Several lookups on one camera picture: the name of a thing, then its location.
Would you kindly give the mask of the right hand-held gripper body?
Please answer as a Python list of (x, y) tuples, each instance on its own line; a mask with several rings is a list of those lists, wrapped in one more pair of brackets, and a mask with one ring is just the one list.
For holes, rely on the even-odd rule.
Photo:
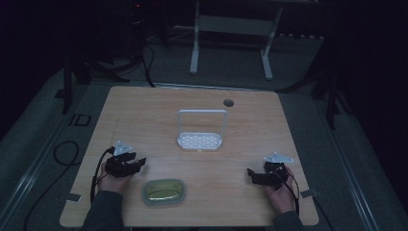
[(264, 173), (261, 175), (260, 183), (263, 186), (271, 186), (275, 190), (288, 180), (289, 173), (286, 170), (286, 164), (292, 163), (293, 158), (273, 152), (264, 158)]

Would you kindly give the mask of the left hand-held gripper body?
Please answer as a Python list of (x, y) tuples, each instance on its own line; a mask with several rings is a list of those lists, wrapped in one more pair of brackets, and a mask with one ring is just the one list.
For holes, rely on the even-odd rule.
[(123, 162), (121, 155), (132, 152), (131, 146), (118, 141), (114, 147), (113, 156), (106, 162), (106, 171), (116, 178), (131, 175), (129, 167), (131, 161)]

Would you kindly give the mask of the clear box with green soap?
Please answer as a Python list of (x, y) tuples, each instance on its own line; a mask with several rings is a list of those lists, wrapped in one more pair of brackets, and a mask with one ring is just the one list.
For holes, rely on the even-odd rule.
[(171, 205), (185, 199), (186, 187), (179, 179), (151, 180), (144, 184), (141, 194), (147, 205)]

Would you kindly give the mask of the white perforated soap rack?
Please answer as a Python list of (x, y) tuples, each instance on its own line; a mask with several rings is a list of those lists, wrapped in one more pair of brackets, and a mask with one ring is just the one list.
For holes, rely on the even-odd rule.
[[(222, 123), (219, 132), (185, 132), (182, 129), (182, 116), (187, 114), (198, 115), (222, 115)], [(209, 109), (183, 109), (177, 113), (178, 137), (177, 142), (185, 150), (217, 150), (223, 142), (225, 125), (228, 112), (225, 110)]]

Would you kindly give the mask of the person's left hand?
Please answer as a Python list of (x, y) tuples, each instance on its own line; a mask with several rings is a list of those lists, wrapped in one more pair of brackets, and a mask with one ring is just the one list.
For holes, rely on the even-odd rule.
[(106, 171), (106, 162), (100, 168), (100, 174), (97, 177), (97, 188), (101, 191), (123, 194), (128, 182), (133, 178), (132, 175), (116, 178)]

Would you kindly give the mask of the person's right hand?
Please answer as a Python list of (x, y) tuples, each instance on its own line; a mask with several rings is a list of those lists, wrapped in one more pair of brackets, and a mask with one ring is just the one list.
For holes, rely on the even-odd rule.
[(295, 211), (293, 173), (288, 167), (286, 170), (290, 176), (280, 189), (276, 190), (274, 187), (264, 186), (270, 205), (277, 215)]

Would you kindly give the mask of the black tripod stand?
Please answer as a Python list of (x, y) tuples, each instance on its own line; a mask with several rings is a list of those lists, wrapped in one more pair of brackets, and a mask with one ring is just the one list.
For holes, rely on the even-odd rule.
[(91, 81), (89, 71), (93, 69), (101, 73), (103, 77), (116, 82), (128, 83), (129, 80), (119, 77), (118, 72), (135, 66), (138, 61), (138, 58), (130, 57), (126, 64), (116, 67), (105, 67), (96, 59), (92, 59), (88, 53), (82, 52), (72, 44), (67, 44), (64, 48), (63, 62), (64, 87), (56, 93), (56, 97), (64, 101), (62, 114), (66, 115), (73, 103), (73, 76), (76, 77), (80, 84), (88, 85)]
[(335, 41), (325, 37), (304, 78), (288, 87), (276, 90), (276, 92), (289, 93), (315, 82), (311, 96), (317, 100), (321, 100), (324, 96), (327, 97), (325, 119), (329, 127), (335, 129), (334, 116), (340, 112), (336, 100), (341, 98), (341, 93), (338, 90), (341, 76), (340, 57), (341, 53)]

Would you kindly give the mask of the white metal stand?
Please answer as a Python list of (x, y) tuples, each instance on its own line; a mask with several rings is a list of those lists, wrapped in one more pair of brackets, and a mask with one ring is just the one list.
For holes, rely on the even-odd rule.
[(274, 18), (270, 20), (215, 16), (202, 14), (200, 12), (200, 0), (195, 0), (190, 74), (196, 74), (198, 72), (200, 52), (199, 33), (216, 32), (266, 37), (268, 39), (267, 44), (260, 50), (260, 55), (265, 78), (271, 80), (273, 75), (268, 54), (275, 38), (282, 12), (283, 8), (278, 7), (275, 11)]

